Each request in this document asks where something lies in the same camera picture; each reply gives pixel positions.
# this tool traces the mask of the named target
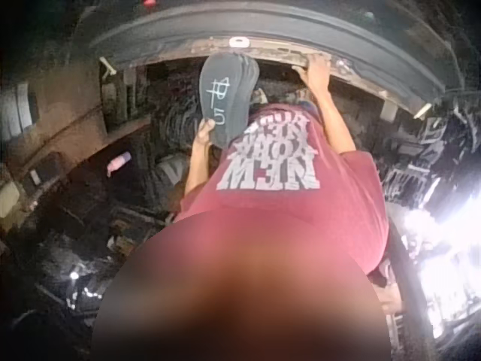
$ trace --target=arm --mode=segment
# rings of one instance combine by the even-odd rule
[[[192,145],[185,195],[209,180],[209,149],[211,146],[209,133],[215,125],[213,120],[208,120],[207,122],[202,120],[198,127],[198,134]]]
[[[354,140],[328,90],[330,62],[319,54],[309,55],[308,59],[309,68],[307,71],[299,67],[294,67],[294,70],[299,73],[301,79],[317,100],[324,120],[324,130],[328,143],[338,154],[352,152],[355,150]]]

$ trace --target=maroon t-shirt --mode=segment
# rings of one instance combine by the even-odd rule
[[[219,168],[182,201],[176,220],[220,208],[283,212],[343,248],[365,273],[383,255],[388,221],[369,153],[338,155],[307,111],[270,105],[223,155]]]

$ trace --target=person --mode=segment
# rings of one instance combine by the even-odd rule
[[[386,245],[383,192],[329,94],[329,64],[309,60],[297,70],[319,110],[264,107],[211,177],[215,123],[201,124],[176,222],[102,300],[98,359],[389,359],[365,276]]]
[[[317,107],[267,105],[222,155],[209,177],[209,134],[203,120],[192,145],[176,221],[216,209],[280,211],[315,226],[319,241],[341,246],[365,274],[383,256],[388,220],[380,179],[369,153],[354,140],[329,92],[330,62],[308,56],[294,67]]]

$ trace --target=hand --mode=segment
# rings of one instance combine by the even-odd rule
[[[403,311],[403,301],[398,284],[390,284],[385,288],[373,284],[373,288],[385,314],[397,314]]]
[[[328,94],[331,61],[320,54],[308,54],[307,60],[307,70],[300,66],[293,66],[292,69],[299,73],[302,81],[317,98]]]
[[[210,147],[212,143],[210,143],[210,132],[216,126],[216,122],[212,119],[205,120],[203,119],[198,126],[197,135],[195,136],[194,146],[199,147]]]

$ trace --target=pink bottle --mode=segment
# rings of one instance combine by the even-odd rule
[[[110,178],[112,173],[121,169],[130,160],[132,160],[132,155],[129,152],[125,152],[124,154],[113,158],[107,165],[107,177]]]

